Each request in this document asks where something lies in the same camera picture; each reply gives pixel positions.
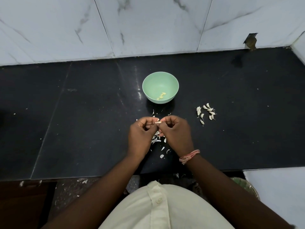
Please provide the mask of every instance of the shirt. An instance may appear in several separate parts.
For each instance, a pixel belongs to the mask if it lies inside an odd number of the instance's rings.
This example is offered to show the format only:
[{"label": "shirt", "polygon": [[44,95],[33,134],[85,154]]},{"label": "shirt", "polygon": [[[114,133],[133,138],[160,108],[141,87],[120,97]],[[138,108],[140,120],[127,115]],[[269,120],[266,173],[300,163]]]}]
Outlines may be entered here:
[{"label": "shirt", "polygon": [[175,185],[157,181],[123,199],[109,214],[103,228],[221,228],[232,225],[207,201]]}]

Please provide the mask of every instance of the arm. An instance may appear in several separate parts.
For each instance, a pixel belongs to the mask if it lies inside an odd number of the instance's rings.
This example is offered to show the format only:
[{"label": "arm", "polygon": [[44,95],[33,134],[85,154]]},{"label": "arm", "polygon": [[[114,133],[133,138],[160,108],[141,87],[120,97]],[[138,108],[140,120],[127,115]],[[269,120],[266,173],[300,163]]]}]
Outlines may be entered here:
[{"label": "arm", "polygon": [[158,130],[157,124],[154,124],[157,121],[158,118],[145,117],[132,124],[127,156],[43,228],[98,228],[148,152],[153,135]]},{"label": "arm", "polygon": [[[185,119],[168,116],[159,128],[179,157],[194,150],[190,127]],[[235,228],[292,228],[246,190],[196,154],[186,163],[210,203]]]}]

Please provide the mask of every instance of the wrist band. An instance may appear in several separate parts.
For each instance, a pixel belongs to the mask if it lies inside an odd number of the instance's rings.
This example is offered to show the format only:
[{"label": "wrist band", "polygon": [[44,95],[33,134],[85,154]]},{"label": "wrist band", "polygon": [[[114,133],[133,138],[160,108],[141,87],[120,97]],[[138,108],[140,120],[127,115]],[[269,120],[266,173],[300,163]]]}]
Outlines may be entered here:
[{"label": "wrist band", "polygon": [[193,152],[186,154],[185,156],[179,158],[179,161],[184,165],[188,160],[191,160],[196,154],[200,154],[199,149],[194,150]]}]

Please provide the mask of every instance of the green bowl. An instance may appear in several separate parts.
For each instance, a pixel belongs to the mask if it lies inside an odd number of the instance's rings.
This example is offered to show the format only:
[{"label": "green bowl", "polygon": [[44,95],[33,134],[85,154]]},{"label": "green bowl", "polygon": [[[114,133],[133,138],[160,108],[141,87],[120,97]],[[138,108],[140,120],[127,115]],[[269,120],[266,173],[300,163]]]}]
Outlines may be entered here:
[{"label": "green bowl", "polygon": [[[148,75],[142,84],[142,89],[145,96],[156,104],[165,104],[170,102],[179,90],[179,82],[172,74],[158,71]],[[158,97],[165,92],[162,99]]]}]

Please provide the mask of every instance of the person's right hand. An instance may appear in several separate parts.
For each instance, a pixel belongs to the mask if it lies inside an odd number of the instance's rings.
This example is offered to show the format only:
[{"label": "person's right hand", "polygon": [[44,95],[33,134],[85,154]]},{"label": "person's right hand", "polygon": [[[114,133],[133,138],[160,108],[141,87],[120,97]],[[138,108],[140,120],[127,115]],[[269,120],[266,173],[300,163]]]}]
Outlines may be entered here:
[{"label": "person's right hand", "polygon": [[168,144],[179,157],[194,151],[191,127],[185,119],[170,115],[160,121],[162,123],[157,123],[160,129],[158,136],[165,136]]}]

